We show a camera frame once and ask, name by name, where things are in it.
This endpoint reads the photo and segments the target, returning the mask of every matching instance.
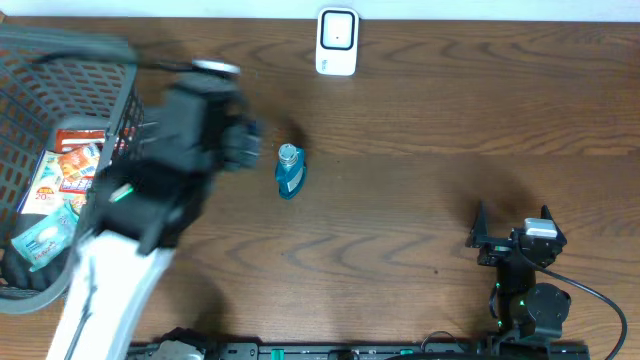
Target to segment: snack package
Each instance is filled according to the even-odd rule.
[[[36,171],[29,192],[22,206],[22,214],[49,215],[63,204],[59,188],[62,171],[58,166],[60,155],[45,151]]]
[[[62,180],[62,185],[60,185],[62,199],[65,203],[69,203],[71,209],[78,215],[82,207],[87,203],[85,194],[92,184],[93,177],[88,176],[74,182],[69,182],[66,179]]]
[[[96,144],[102,150],[104,141],[104,130],[58,130],[54,151],[64,154],[88,144]]]
[[[100,151],[96,144],[85,145],[61,155],[58,165],[62,176],[69,182],[81,180],[85,176],[93,176],[100,160]]]
[[[46,266],[64,248],[71,245],[78,217],[68,204],[58,208],[20,236],[11,240],[18,253],[37,271]]]

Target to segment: small bottle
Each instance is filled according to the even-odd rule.
[[[284,144],[280,146],[278,158],[280,161],[276,166],[276,181],[280,185],[280,196],[289,200],[300,191],[307,177],[304,150]]]

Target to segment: motion-blurred robot arm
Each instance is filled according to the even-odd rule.
[[[169,89],[165,106],[136,129],[130,155],[96,176],[47,359],[123,359],[142,309],[180,234],[200,215],[216,173],[254,165],[258,131],[233,71],[194,62],[194,71]]]

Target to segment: white plug-in device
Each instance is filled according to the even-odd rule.
[[[358,55],[358,14],[347,8],[324,8],[318,16],[316,70],[324,75],[353,75]]]

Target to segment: wooden table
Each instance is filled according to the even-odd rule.
[[[365,20],[355,76],[334,78],[315,71],[315,21],[8,22],[238,64],[269,124],[258,169],[217,180],[137,340],[175,326],[264,341],[495,329],[495,270],[464,247],[482,199],[501,236],[548,204],[569,240],[552,269],[614,299],[630,322],[619,358],[640,356],[640,26]],[[157,104],[171,77],[138,80],[145,102]],[[309,151],[309,176],[284,201],[274,154],[291,137]],[[538,280],[573,298],[563,339],[603,358],[619,334],[615,313]],[[43,358],[61,307],[0,316],[0,358]]]

